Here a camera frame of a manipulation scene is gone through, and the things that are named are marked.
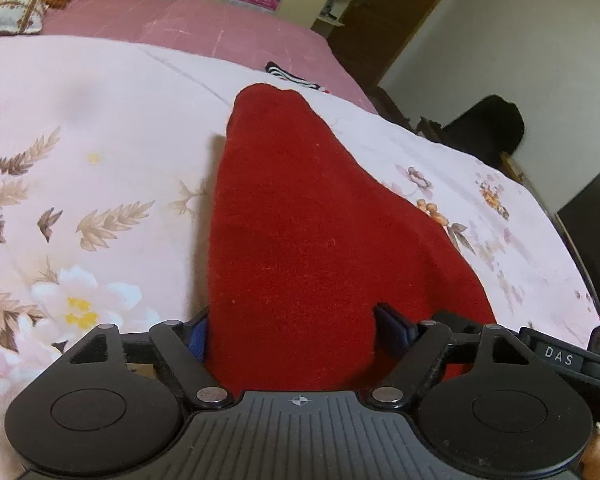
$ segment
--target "yellow flower center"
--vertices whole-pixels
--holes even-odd
[[[66,302],[69,305],[69,309],[75,309],[78,311],[79,316],[76,316],[73,312],[69,312],[64,316],[64,319],[68,324],[76,324],[81,329],[88,330],[96,326],[98,322],[98,314],[89,310],[91,303],[84,300],[83,298],[74,298],[68,296]]]

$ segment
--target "circular cover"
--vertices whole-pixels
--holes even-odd
[[[593,429],[584,400],[524,365],[474,369],[433,387],[416,423],[450,465],[484,478],[538,478],[576,460]]]
[[[35,381],[10,405],[5,430],[35,468],[104,476],[161,452],[180,429],[180,409],[158,381],[98,364]]]

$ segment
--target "hand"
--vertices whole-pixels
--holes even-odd
[[[598,428],[582,455],[581,464],[584,480],[600,480],[600,430]]]

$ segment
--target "pink bed sheet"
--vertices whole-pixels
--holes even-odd
[[[206,0],[72,0],[49,11],[44,34],[109,38],[217,57],[255,70],[269,61],[376,113],[326,40],[268,14]]]

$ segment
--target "black and white striped cloth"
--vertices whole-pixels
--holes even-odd
[[[306,79],[302,79],[301,77],[295,76],[286,70],[280,68],[279,65],[276,65],[273,61],[269,61],[264,67],[265,72],[270,73],[280,79],[284,79],[285,81],[291,81],[292,83],[296,83],[304,86],[305,88],[311,88],[313,90],[317,90],[320,92],[329,93],[329,91],[324,87],[318,85],[318,83],[312,83],[311,81],[307,81]]]

